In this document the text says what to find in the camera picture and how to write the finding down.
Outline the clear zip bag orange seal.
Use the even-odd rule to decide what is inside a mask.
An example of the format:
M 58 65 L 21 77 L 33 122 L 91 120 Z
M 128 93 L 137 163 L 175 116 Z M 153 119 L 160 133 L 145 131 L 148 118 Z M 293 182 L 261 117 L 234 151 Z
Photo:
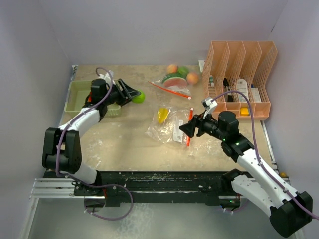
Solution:
M 170 113 L 164 124 L 157 122 L 157 111 L 159 108 L 169 108 Z M 155 107 L 153 119 L 149 125 L 146 135 L 157 142 L 164 144 L 178 143 L 183 146 L 190 145 L 190 138 L 183 133 L 179 126 L 188 123 L 194 113 L 194 108 L 181 108 L 173 106 Z

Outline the fake peach right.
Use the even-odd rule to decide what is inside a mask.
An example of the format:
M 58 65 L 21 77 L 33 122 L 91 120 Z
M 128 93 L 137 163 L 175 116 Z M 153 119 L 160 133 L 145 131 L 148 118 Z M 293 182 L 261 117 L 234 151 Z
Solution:
M 199 81 L 199 76 L 196 72 L 189 72 L 186 76 L 186 80 L 190 85 L 195 85 Z

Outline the orange plastic file organizer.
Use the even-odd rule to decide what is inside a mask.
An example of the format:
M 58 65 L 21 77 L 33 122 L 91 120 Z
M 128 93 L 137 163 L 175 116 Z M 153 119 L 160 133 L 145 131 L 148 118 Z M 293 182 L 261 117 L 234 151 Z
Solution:
M 245 79 L 252 106 L 249 116 L 240 116 L 240 108 L 248 107 L 248 103 L 240 102 L 237 93 L 232 93 L 233 102 L 226 102 L 224 96 L 217 99 L 218 106 L 213 116 L 216 118 L 222 111 L 231 111 L 241 120 L 248 120 L 251 116 L 255 120 L 266 120 L 271 108 L 266 82 L 277 54 L 273 41 L 211 41 L 202 72 L 204 95 L 213 98 L 223 93 L 224 78 L 227 78 L 233 91 L 236 90 L 237 80 Z M 214 77 L 214 88 L 209 83 L 210 75 Z M 252 84 L 259 89 L 261 103 L 254 101 Z

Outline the green fake custard apple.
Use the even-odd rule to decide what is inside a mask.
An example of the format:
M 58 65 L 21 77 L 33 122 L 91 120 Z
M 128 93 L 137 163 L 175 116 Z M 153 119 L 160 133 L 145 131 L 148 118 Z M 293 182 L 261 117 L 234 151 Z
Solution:
M 140 91 L 140 94 L 138 96 L 134 96 L 132 98 L 132 102 L 136 104 L 141 104 L 144 102 L 144 100 L 145 100 L 145 94 L 142 91 Z

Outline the black item in organizer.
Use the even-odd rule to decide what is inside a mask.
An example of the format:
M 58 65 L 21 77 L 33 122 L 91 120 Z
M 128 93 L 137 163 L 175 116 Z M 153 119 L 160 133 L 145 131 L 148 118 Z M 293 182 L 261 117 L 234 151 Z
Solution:
M 224 79 L 223 79 L 223 91 L 224 91 L 224 92 L 231 91 L 231 87 L 230 87 L 230 85 L 229 85 L 229 83 L 228 83 L 227 78 L 224 78 Z M 226 101 L 226 102 L 233 102 L 232 93 L 227 93 L 227 94 L 224 95 L 224 97 L 225 97 L 225 101 Z

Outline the aluminium frame rail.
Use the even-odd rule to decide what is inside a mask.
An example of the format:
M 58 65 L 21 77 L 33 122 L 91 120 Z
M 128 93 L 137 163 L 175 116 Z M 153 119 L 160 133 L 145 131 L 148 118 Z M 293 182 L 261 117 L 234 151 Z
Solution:
M 66 178 L 36 178 L 30 198 L 76 198 L 74 195 L 75 186 L 72 185 L 72 182 L 72 179 Z

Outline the fake peach left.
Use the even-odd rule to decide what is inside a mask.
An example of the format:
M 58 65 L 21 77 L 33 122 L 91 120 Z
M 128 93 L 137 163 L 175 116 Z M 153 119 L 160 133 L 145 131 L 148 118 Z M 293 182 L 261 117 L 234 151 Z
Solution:
M 168 74 L 176 73 L 178 71 L 178 66 L 175 65 L 175 64 L 168 65 L 166 71 L 167 71 Z

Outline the white box in organizer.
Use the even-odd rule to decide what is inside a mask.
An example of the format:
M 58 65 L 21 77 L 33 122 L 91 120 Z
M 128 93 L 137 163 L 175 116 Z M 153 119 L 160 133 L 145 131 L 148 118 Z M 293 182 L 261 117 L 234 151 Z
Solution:
M 259 89 L 252 84 L 251 91 L 252 91 L 252 96 L 254 98 L 254 101 L 257 103 L 261 103 L 262 100 L 261 100 Z

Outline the fake peach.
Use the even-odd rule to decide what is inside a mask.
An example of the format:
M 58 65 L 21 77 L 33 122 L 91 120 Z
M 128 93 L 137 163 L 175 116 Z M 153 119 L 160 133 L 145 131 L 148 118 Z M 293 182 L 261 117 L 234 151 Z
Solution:
M 186 80 L 190 85 L 195 85 L 199 81 L 199 76 L 196 72 L 189 72 L 186 76 Z
M 167 71 L 168 74 L 176 73 L 178 71 L 178 66 L 175 65 L 175 64 L 168 65 L 166 71 Z

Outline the white green tube in organizer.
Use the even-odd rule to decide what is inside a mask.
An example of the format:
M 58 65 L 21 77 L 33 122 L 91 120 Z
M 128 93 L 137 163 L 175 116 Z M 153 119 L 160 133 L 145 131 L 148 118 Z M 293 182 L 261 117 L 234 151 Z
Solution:
M 214 88 L 214 77 L 212 75 L 209 76 L 209 83 L 212 88 Z

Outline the yellow block in organizer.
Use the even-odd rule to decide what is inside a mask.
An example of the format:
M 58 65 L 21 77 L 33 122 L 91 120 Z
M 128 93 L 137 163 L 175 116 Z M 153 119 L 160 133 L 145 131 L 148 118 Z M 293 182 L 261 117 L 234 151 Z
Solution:
M 250 110 L 248 107 L 242 107 L 240 108 L 240 116 L 249 116 Z

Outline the yellow fake starfruit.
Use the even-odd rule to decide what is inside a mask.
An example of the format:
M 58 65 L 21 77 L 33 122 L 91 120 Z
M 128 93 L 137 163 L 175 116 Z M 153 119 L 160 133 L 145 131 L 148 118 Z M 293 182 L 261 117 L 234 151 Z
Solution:
M 159 124 L 164 124 L 169 113 L 170 113 L 169 108 L 159 108 L 157 111 L 157 122 Z

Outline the green fake leafy vegetable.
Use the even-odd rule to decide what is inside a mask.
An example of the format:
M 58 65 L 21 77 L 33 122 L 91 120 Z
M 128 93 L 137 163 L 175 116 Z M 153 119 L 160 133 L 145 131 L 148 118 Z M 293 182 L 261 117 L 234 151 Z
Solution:
M 189 73 L 189 68 L 186 66 L 179 66 L 177 72 L 181 75 L 186 76 Z

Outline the white bottle in organizer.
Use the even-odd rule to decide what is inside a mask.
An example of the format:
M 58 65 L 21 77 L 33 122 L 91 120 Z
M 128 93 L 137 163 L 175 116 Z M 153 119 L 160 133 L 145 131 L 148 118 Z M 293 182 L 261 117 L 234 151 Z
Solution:
M 245 79 L 238 79 L 236 83 L 236 90 L 242 94 L 237 94 L 240 102 L 246 102 L 245 98 L 249 98 L 248 85 Z

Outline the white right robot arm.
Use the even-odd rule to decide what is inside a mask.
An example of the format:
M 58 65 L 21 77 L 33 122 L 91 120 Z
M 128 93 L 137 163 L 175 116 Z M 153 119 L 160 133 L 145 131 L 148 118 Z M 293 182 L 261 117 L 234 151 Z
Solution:
M 223 152 L 254 178 L 251 182 L 239 170 L 231 170 L 223 176 L 222 191 L 246 197 L 269 217 L 281 236 L 287 238 L 312 221 L 312 197 L 286 183 L 261 158 L 257 147 L 239 132 L 239 121 L 233 112 L 223 111 L 218 119 L 194 115 L 179 129 L 190 138 L 208 134 L 221 140 Z

